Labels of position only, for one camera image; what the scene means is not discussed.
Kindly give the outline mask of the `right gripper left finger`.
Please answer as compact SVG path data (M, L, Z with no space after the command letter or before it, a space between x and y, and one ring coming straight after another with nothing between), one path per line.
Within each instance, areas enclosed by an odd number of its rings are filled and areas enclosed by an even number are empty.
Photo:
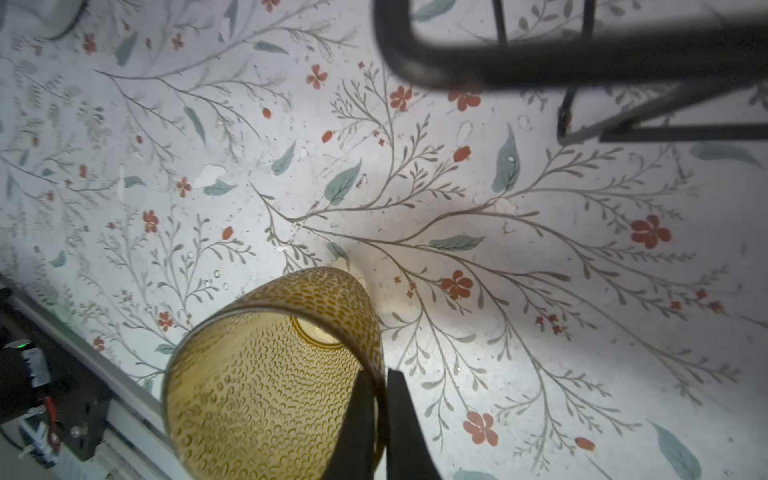
M323 480L370 480L374 472L374 385L358 372Z

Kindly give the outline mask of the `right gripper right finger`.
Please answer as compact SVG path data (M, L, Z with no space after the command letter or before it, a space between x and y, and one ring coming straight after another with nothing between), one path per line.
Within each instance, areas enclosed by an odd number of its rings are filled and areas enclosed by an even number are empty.
M387 375L387 478L389 480L440 480L401 371Z

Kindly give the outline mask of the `amber glass cup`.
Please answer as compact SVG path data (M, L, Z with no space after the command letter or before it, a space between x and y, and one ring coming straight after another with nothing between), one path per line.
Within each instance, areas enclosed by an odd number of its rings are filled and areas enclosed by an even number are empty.
M344 270L300 270L183 338L161 390L165 429L195 479L318 479L359 373L373 384L371 453L379 462L385 365L369 294Z

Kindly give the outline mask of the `black wire dish rack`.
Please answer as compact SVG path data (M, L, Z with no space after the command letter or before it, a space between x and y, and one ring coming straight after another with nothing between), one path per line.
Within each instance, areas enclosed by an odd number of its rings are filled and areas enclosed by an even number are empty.
M584 4L582 28L571 41L513 45L503 6L493 4L497 39L487 47L444 47L417 38L407 1L375 1L373 26L387 66L432 90L520 90L563 87L556 137L569 146L601 142L764 141L764 123L645 127L647 120L757 84L767 77L767 18L738 16L722 23L679 23L630 34L594 34L597 4ZM583 87L677 82L636 108L572 132L572 105Z

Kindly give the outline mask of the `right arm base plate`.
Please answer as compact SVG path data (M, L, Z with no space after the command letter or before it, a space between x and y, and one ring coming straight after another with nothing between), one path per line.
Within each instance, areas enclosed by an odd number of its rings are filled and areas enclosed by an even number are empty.
M10 444L46 468L64 450L88 461L103 439L111 392L12 299L3 288L1 423L16 423L20 435Z

